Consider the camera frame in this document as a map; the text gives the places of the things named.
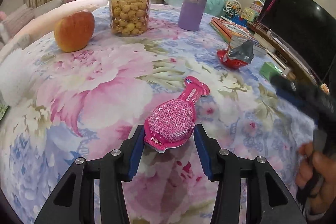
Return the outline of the person's right hand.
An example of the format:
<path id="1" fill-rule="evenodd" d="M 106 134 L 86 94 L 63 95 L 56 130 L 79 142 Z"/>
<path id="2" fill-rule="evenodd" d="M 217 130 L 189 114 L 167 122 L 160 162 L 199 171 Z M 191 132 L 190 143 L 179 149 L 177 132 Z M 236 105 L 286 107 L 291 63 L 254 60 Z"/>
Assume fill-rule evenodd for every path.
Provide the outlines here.
<path id="1" fill-rule="evenodd" d="M 305 158 L 299 164 L 295 183 L 304 188 L 313 174 L 318 182 L 311 190 L 307 206 L 310 215 L 325 213 L 335 199 L 335 157 L 327 157 L 313 150 L 313 143 L 305 143 L 299 148 L 299 154 Z"/>

